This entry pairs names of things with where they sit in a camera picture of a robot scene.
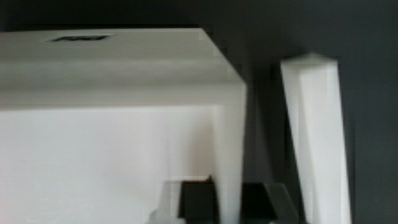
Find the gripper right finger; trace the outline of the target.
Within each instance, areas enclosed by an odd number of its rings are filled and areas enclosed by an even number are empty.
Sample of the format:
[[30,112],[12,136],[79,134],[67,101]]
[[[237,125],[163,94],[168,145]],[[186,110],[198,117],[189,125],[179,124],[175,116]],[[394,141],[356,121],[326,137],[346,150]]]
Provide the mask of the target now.
[[307,224],[280,183],[243,184],[239,217],[239,224]]

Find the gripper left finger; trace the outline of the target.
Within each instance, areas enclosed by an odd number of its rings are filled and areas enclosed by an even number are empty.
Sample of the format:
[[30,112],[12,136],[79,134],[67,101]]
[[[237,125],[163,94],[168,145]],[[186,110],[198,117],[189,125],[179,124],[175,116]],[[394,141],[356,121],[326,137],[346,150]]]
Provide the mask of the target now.
[[166,181],[154,210],[154,224],[218,223],[218,199],[213,179]]

